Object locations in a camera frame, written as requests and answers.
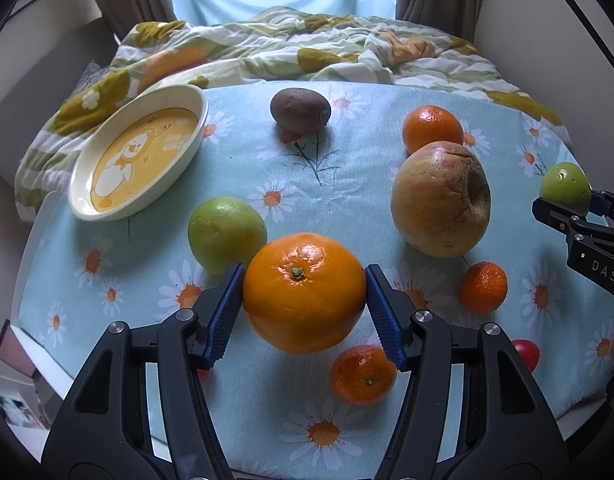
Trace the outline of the green apple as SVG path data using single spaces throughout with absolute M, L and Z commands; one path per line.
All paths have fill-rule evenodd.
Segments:
M 193 210 L 188 240 L 202 268 L 220 275 L 231 263 L 247 266 L 267 244 L 267 228 L 260 214 L 243 200 L 218 196 Z
M 591 186 L 577 165 L 559 162 L 543 176 L 539 196 L 585 216 L 590 210 Z

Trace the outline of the red cherry tomato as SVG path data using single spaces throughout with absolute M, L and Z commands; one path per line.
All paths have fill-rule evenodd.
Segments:
M 528 370 L 532 373 L 540 360 L 540 349 L 537 344 L 528 339 L 514 339 L 512 344 Z

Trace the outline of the small mandarin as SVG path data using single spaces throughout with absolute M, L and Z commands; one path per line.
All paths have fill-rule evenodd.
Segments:
M 470 266 L 459 285 L 459 299 L 467 310 L 490 314 L 499 309 L 508 295 L 508 279 L 496 263 L 483 261 Z
M 370 406 L 383 401 L 394 387 L 397 368 L 384 350 L 360 344 L 343 351 L 330 368 L 330 386 L 344 402 Z

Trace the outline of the large red-yellow apple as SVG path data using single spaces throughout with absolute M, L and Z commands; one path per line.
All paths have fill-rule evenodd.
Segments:
M 469 252 L 486 233 L 490 208 L 484 168 L 458 143 L 426 144 L 396 174 L 391 198 L 395 227 L 424 255 L 455 258 Z

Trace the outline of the large orange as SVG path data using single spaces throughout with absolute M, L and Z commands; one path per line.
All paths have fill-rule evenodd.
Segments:
M 365 271 L 344 245 L 316 233 L 268 243 L 243 282 L 252 329 L 287 353 L 330 349 L 353 330 L 365 308 Z

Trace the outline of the medium orange near kiwi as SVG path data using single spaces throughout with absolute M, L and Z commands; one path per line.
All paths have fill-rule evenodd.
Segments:
M 459 120 L 442 107 L 423 105 L 412 110 L 403 121 L 403 144 L 409 154 L 436 141 L 463 143 Z

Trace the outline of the blue daisy tablecloth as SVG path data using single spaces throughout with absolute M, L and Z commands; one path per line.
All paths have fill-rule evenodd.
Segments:
M 38 212 L 18 312 L 89 408 L 72 443 L 113 442 L 92 435 L 114 412 L 112 328 L 158 344 L 132 409 L 174 460 L 198 386 L 229 469 L 282 479 L 374 476 L 418 370 L 441 421 L 411 439 L 455 454 L 470 367 L 452 330 L 500 342 L 489 364 L 538 385 L 548 424 L 613 375 L 614 294 L 532 213 L 577 166 L 526 113 L 380 84 L 173 84 L 96 126 Z

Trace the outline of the cream oval duck plate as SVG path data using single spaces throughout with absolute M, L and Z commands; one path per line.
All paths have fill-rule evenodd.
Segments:
M 173 84 L 117 110 L 88 139 L 68 185 L 68 205 L 88 222 L 124 219 L 161 197 L 203 141 L 208 102 L 201 89 Z

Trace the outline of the brown kiwi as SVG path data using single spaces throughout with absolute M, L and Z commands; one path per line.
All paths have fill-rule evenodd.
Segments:
M 270 113 L 283 131 L 310 136 L 328 125 L 332 110 L 329 101 L 319 92 L 286 88 L 271 99 Z

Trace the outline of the grey headboard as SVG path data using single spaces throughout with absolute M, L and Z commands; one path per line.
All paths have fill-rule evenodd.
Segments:
M 36 133 L 71 96 L 109 71 L 117 41 L 103 18 L 64 36 L 0 103 L 0 176 L 12 183 Z

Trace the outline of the green striped floral duvet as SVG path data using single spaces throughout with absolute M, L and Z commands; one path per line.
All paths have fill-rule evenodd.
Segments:
M 285 6 L 215 26 L 143 22 L 130 29 L 101 75 L 51 106 L 51 116 L 42 121 L 16 170 L 19 217 L 33 222 L 45 197 L 65 190 L 89 136 L 144 90 L 275 80 L 400 84 L 454 93 L 520 110 L 564 143 L 570 141 L 553 110 L 504 80 L 470 41 L 433 27 Z

